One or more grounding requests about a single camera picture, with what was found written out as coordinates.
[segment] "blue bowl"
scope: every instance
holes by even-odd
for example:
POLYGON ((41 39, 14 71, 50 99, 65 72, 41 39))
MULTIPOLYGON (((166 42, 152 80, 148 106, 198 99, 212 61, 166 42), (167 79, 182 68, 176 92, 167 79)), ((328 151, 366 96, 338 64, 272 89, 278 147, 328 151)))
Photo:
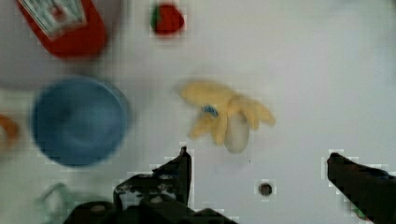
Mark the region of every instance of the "blue bowl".
POLYGON ((128 129, 120 92, 87 77, 63 80, 43 90, 31 118, 41 151, 65 166, 87 166, 110 156, 128 129))

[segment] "orange object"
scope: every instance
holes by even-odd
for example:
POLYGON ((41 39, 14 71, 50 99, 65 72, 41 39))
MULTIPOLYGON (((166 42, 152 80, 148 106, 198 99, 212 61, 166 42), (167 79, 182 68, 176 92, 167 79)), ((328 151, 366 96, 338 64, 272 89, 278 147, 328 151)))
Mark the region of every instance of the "orange object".
POLYGON ((16 0, 44 48, 58 58, 97 55, 106 30, 92 0, 16 0))
POLYGON ((18 140, 20 134, 20 128, 17 123, 6 116, 0 115, 0 127, 5 131, 6 136, 5 142, 0 142, 1 148, 5 150, 10 150, 18 140))

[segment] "screw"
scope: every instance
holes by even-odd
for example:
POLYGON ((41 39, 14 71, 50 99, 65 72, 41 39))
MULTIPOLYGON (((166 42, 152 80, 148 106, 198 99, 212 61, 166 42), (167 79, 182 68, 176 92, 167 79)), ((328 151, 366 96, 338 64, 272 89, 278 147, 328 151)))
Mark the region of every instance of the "screw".
POLYGON ((160 196, 157 196, 157 197, 151 199, 152 203, 161 203, 162 201, 163 201, 163 198, 161 198, 160 196))
POLYGON ((269 196, 272 193, 272 187, 268 183, 259 186, 259 193, 263 196, 269 196))
POLYGON ((106 208, 103 205, 101 205, 101 204, 98 204, 98 205, 96 205, 96 206, 91 208, 91 211, 95 212, 95 213, 102 212, 104 210, 106 210, 106 208))

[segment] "bottle label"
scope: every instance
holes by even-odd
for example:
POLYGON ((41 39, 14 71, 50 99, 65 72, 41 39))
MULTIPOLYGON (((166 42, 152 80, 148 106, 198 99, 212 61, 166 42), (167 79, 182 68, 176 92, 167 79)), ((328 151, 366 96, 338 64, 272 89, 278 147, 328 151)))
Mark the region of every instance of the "bottle label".
POLYGON ((80 0, 20 0, 50 39, 84 26, 86 16, 80 0))

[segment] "toy strawberry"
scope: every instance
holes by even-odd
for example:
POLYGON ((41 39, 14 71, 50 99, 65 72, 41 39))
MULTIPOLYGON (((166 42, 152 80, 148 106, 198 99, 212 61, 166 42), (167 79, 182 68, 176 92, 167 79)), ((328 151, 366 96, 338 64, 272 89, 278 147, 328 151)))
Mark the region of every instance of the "toy strawberry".
POLYGON ((184 19, 175 5, 163 3, 155 7, 151 27, 157 35, 171 35, 184 26, 184 19))

